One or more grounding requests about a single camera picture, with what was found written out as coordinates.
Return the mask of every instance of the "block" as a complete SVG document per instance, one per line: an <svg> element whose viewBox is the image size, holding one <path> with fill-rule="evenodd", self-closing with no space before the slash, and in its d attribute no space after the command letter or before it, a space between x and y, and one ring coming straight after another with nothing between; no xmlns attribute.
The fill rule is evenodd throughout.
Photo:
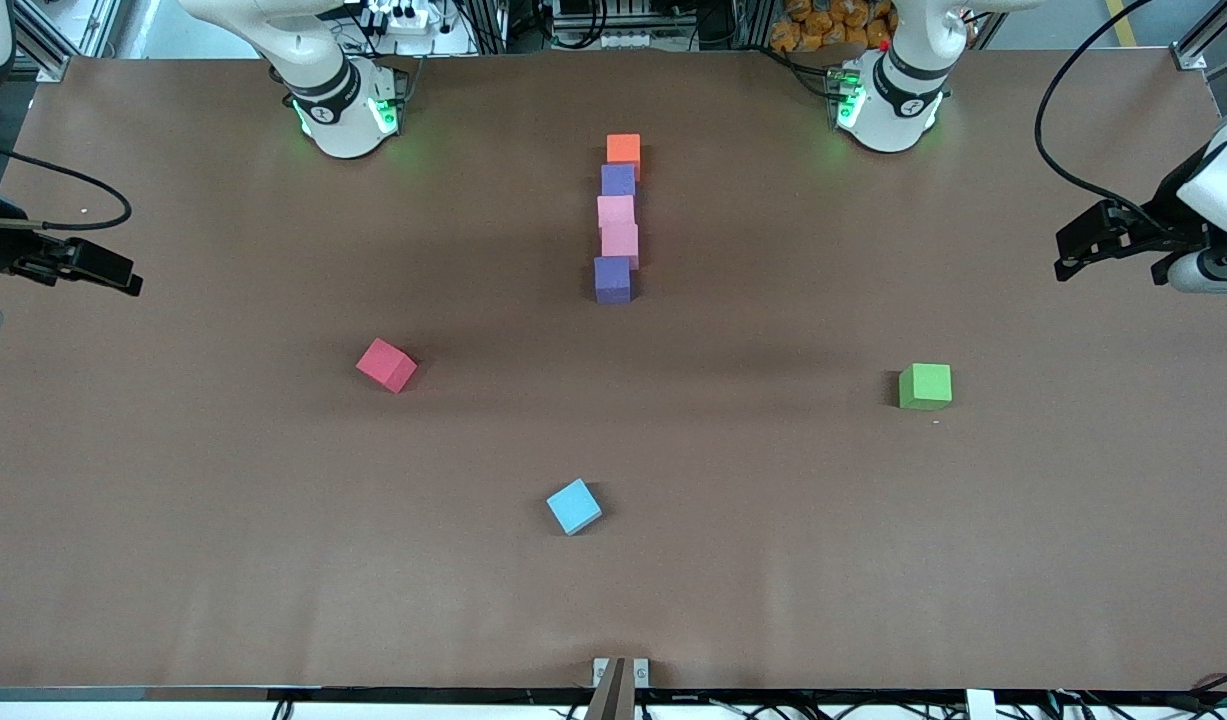
<svg viewBox="0 0 1227 720"><path fill-rule="evenodd" d="M605 224L634 224L636 223L636 196L633 195L601 195L595 199L600 215L600 227Z"/></svg>
<svg viewBox="0 0 1227 720"><path fill-rule="evenodd" d="M600 195L636 195L636 166L631 163L601 166Z"/></svg>
<svg viewBox="0 0 1227 720"><path fill-rule="evenodd" d="M897 378L897 406L941 410L951 405L951 366L915 363Z"/></svg>
<svg viewBox="0 0 1227 720"><path fill-rule="evenodd" d="M631 259L595 259L595 302L622 305L631 302Z"/></svg>
<svg viewBox="0 0 1227 720"><path fill-rule="evenodd" d="M546 498L546 505L550 505L555 519L560 520L566 536L579 534L602 514L600 503L595 502L595 496L591 496L582 478L573 480L562 491Z"/></svg>
<svg viewBox="0 0 1227 720"><path fill-rule="evenodd" d="M631 163L636 166L636 182L640 180L640 134L621 132L610 135L607 142L609 163Z"/></svg>
<svg viewBox="0 0 1227 720"><path fill-rule="evenodd" d="M631 269L640 269L640 226L609 224L600 228L600 255L629 258Z"/></svg>
<svg viewBox="0 0 1227 720"><path fill-rule="evenodd" d="M399 347L390 346L387 341L377 339L372 341L369 350L361 357L356 368L361 373L375 379L390 393L399 393L404 389L404 383L417 372L417 363L404 353Z"/></svg>

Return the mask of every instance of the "light pink cube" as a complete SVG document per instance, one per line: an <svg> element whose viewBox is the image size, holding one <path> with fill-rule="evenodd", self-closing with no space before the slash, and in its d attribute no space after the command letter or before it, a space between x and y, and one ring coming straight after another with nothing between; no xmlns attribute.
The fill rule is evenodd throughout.
<svg viewBox="0 0 1227 720"><path fill-rule="evenodd" d="M605 224L600 228L600 255L629 258L631 269L640 269L640 226Z"/></svg>
<svg viewBox="0 0 1227 720"><path fill-rule="evenodd" d="M600 227L636 223L636 196L601 195L595 199L600 211Z"/></svg>
<svg viewBox="0 0 1227 720"><path fill-rule="evenodd" d="M417 372L417 363L412 357L404 354L401 348L391 347L387 341L377 339L356 363L356 368L375 379L390 393L399 393L404 383Z"/></svg>

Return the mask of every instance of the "table surface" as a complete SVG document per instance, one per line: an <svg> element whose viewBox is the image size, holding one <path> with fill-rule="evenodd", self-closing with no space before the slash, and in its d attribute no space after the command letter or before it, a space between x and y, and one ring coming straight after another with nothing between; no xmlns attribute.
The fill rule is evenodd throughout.
<svg viewBox="0 0 1227 720"><path fill-rule="evenodd" d="M1064 54L964 55L906 155L751 55L426 64L325 158L256 61L92 61L18 148L128 190L141 299L0 277L0 684L1184 688L1227 668L1227 297L1052 277ZM1081 60L1052 148L1145 197L1216 115ZM595 305L605 132L645 269ZM47 220L97 191L15 163ZM81 210L88 212L81 215ZM421 363L399 396L373 337ZM941 413L893 407L913 361ZM562 537L545 498L607 508Z"/></svg>

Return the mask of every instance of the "yellow line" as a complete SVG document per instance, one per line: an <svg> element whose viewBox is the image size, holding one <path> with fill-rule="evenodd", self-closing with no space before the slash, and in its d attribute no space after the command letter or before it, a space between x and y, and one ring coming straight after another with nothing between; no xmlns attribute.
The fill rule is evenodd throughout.
<svg viewBox="0 0 1227 720"><path fill-rule="evenodd" d="M1106 9L1110 10L1110 15L1119 13L1124 10L1124 2L1120 0L1106 0ZM1115 37L1120 40L1120 47L1137 47L1137 38L1133 37L1133 28L1129 27L1129 18L1120 18L1120 22L1115 23Z"/></svg>

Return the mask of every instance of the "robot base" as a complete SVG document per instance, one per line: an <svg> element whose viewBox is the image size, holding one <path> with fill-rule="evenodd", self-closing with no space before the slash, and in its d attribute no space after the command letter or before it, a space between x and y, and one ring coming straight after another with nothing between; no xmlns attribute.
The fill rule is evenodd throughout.
<svg viewBox="0 0 1227 720"><path fill-rule="evenodd" d="M929 102L914 115L901 117L883 97L874 88L875 63L883 58L880 50L867 50L861 58L843 64L845 70L855 70L861 79L856 93L849 101L842 101L836 110L836 124L842 131L856 137L856 141L881 152L901 152L920 140L924 132L933 128L937 118L937 105L942 96Z"/></svg>
<svg viewBox="0 0 1227 720"><path fill-rule="evenodd" d="M352 58L351 64L360 70L361 91L356 101L342 110L337 123L317 123L306 117L294 102L294 109L302 118L302 132L334 158L360 158L388 137L398 135L404 96L409 92L407 74L379 67L363 58Z"/></svg>

